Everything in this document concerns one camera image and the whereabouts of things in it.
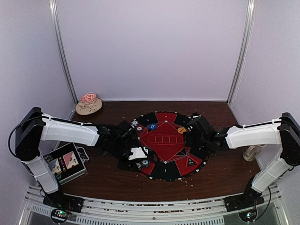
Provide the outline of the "green fifty chips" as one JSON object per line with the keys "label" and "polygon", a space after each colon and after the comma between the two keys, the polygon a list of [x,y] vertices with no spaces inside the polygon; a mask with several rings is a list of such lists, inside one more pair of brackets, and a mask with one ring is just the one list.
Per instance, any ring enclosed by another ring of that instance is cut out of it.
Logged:
{"label": "green fifty chips", "polygon": [[142,161],[142,166],[143,167],[148,167],[150,165],[150,162],[148,160],[143,160]]}

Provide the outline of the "orange big blind button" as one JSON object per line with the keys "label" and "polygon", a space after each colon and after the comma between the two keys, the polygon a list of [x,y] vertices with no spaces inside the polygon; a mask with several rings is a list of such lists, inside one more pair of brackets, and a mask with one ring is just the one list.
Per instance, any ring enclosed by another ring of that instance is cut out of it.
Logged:
{"label": "orange big blind button", "polygon": [[185,133],[187,130],[186,130],[184,127],[179,127],[179,128],[177,129],[177,131],[178,131],[179,134],[183,134],[183,133]]}

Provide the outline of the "black triangle all-in marker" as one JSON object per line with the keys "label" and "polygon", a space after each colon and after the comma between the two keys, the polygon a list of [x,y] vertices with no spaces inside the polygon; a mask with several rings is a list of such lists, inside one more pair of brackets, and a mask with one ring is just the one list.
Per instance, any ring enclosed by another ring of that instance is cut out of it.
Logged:
{"label": "black triangle all-in marker", "polygon": [[191,157],[188,157],[187,158],[187,161],[186,161],[186,167],[189,167],[189,166],[193,166],[193,165],[197,165],[198,162],[193,160]]}

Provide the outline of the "blue small blind button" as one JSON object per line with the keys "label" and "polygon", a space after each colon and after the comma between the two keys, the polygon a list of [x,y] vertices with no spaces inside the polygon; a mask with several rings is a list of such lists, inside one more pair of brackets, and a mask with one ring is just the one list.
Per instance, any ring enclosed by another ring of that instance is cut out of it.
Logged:
{"label": "blue small blind button", "polygon": [[149,126],[148,126],[148,128],[150,129],[150,130],[155,130],[155,129],[157,129],[157,125],[156,124],[149,124]]}

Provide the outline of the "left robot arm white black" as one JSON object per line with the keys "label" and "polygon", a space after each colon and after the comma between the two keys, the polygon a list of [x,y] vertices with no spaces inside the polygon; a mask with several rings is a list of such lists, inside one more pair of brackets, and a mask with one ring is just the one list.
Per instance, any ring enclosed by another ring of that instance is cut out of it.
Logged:
{"label": "left robot arm white black", "polygon": [[152,162],[157,156],[142,146],[137,132],[127,121],[118,125],[71,121],[44,114],[39,107],[33,107],[8,137],[15,138],[10,153],[28,167],[46,198],[57,208],[66,207],[69,202],[41,156],[41,141],[77,143],[106,150],[130,170],[138,170],[137,164],[144,160]]}

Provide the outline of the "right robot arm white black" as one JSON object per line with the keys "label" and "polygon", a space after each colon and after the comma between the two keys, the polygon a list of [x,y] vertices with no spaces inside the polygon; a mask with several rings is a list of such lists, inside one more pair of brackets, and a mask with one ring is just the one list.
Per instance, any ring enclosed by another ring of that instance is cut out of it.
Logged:
{"label": "right robot arm white black", "polygon": [[300,164],[300,126],[288,112],[265,123],[222,127],[218,131],[204,116],[194,113],[187,123],[183,140],[185,146],[196,147],[206,153],[247,147],[245,159],[256,156],[267,145],[281,147],[267,167],[249,180],[241,195],[224,199],[227,211],[263,203],[262,192],[286,171]]}

